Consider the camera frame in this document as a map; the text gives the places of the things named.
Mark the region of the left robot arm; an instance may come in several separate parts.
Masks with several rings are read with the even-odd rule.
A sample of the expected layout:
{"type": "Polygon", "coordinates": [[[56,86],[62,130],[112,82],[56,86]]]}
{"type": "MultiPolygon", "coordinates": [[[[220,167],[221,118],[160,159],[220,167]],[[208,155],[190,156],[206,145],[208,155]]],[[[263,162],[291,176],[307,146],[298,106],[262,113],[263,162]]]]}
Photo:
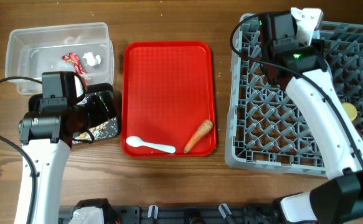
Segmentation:
{"type": "Polygon", "coordinates": [[[62,177],[72,143],[91,128],[119,116],[111,90],[89,91],[82,101],[66,97],[29,100],[29,110],[19,123],[25,153],[17,203],[16,223],[57,223],[62,177]]]}

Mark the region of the red snack wrapper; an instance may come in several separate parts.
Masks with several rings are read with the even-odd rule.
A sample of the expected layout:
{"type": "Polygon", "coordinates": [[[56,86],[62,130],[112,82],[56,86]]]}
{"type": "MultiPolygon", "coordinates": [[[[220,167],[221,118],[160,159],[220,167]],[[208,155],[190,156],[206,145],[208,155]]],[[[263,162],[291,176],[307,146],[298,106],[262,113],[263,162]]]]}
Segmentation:
{"type": "Polygon", "coordinates": [[[72,65],[73,69],[78,75],[81,75],[86,81],[90,81],[91,78],[86,76],[87,72],[82,67],[82,63],[75,52],[67,53],[61,56],[61,59],[72,65]]]}

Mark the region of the rice and food scraps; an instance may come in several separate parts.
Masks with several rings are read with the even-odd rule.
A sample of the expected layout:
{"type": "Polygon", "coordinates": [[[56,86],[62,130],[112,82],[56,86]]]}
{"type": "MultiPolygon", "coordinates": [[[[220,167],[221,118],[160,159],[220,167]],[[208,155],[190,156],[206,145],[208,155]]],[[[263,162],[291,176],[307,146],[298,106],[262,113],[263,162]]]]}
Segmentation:
{"type": "Polygon", "coordinates": [[[79,134],[74,137],[73,144],[81,144],[86,141],[101,141],[106,139],[111,139],[117,137],[120,133],[120,128],[118,127],[118,121],[116,118],[112,118],[98,126],[89,129],[91,135],[88,132],[79,134]]]}

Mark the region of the white tissue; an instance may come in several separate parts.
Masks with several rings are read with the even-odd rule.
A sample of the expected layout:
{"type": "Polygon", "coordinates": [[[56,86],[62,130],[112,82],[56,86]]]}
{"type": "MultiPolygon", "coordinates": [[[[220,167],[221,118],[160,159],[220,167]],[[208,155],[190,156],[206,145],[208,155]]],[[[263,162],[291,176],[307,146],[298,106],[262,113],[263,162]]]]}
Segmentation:
{"type": "Polygon", "coordinates": [[[101,64],[100,55],[95,55],[93,52],[84,53],[83,58],[87,61],[87,64],[91,67],[101,64]]]}

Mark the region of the orange carrot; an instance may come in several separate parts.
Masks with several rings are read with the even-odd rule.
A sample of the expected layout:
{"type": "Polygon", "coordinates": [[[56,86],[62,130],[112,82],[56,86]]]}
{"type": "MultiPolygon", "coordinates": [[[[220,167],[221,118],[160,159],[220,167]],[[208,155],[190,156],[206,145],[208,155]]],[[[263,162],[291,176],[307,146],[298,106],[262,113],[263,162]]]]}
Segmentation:
{"type": "Polygon", "coordinates": [[[211,120],[207,119],[203,121],[184,147],[184,154],[187,154],[204,136],[206,136],[212,130],[213,127],[214,124],[211,120]]]}

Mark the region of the yellow cup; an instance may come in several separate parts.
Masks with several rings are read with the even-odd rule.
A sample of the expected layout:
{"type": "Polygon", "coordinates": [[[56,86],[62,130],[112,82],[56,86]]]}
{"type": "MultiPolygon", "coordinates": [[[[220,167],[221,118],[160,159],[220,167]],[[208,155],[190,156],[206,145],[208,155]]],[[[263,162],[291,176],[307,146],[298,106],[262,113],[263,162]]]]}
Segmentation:
{"type": "Polygon", "coordinates": [[[358,112],[357,112],[356,107],[353,104],[344,102],[344,103],[342,103],[342,107],[344,108],[350,121],[354,121],[357,118],[358,112]]]}

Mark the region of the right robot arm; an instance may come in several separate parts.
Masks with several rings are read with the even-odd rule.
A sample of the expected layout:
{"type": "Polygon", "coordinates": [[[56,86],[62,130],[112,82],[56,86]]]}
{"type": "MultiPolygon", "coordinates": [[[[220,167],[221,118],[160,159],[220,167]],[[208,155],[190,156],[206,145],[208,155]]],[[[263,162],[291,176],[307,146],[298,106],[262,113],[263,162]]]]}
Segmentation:
{"type": "Polygon", "coordinates": [[[262,48],[262,70],[298,107],[319,147],[328,181],[279,200],[289,223],[344,223],[363,217],[363,140],[332,84],[320,50],[262,48]]]}

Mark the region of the white plastic spoon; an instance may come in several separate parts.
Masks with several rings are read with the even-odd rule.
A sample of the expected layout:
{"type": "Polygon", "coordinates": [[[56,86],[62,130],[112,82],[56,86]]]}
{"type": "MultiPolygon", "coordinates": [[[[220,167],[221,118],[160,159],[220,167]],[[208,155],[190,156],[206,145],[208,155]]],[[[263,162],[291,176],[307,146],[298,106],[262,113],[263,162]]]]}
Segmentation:
{"type": "Polygon", "coordinates": [[[138,136],[130,136],[130,137],[127,137],[126,138],[126,143],[129,146],[132,146],[132,147],[142,147],[142,146],[144,146],[144,147],[150,147],[152,149],[156,149],[156,150],[159,150],[159,151],[162,151],[162,152],[166,152],[166,153],[170,153],[170,154],[173,154],[176,151],[176,148],[174,146],[146,142],[146,141],[142,140],[138,136]]]}

